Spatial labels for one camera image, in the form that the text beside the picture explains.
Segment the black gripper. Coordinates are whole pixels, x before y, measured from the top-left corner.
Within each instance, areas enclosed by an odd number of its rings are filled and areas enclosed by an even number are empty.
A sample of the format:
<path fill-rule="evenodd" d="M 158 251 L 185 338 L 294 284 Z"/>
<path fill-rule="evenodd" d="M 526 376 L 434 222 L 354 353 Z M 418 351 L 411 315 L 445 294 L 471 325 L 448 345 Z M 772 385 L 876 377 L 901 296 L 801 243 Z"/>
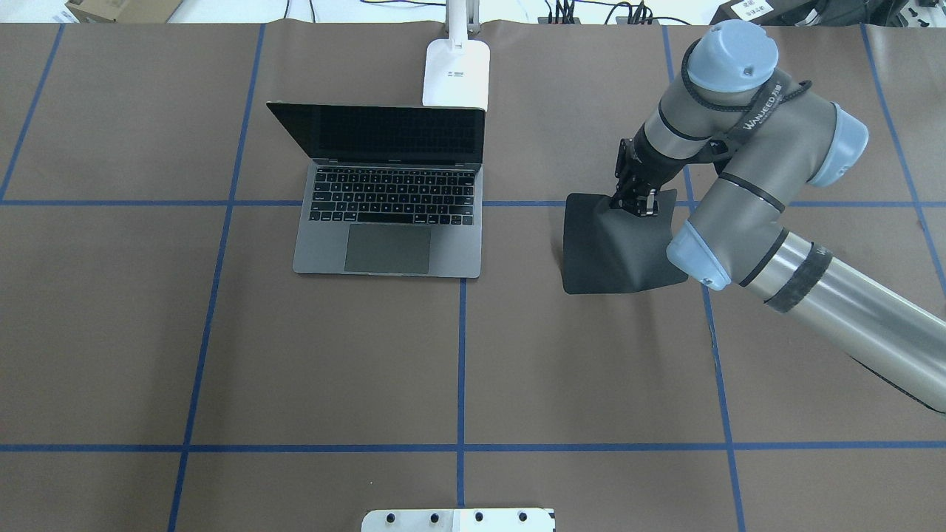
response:
<path fill-rule="evenodd" d="M 658 216 L 660 189 L 682 171 L 686 162 L 686 158 L 665 156 L 645 137 L 622 139 L 615 169 L 616 191 L 609 199 L 609 208 L 642 218 Z"/>

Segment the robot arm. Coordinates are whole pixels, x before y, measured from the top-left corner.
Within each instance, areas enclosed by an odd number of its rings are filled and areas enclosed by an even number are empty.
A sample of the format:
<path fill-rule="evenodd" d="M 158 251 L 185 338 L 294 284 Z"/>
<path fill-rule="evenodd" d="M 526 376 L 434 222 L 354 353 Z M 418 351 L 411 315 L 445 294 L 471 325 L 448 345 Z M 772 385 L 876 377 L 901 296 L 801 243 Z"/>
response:
<path fill-rule="evenodd" d="M 713 24 L 688 47 L 658 108 L 619 145 L 610 206 L 639 219 L 658 216 L 663 185 L 689 164 L 713 164 L 709 192 L 658 244 L 669 262 L 713 290 L 745 287 L 943 413 L 943 320 L 778 221 L 803 186 L 838 181 L 869 133 L 777 63 L 776 41 L 763 27 Z"/>

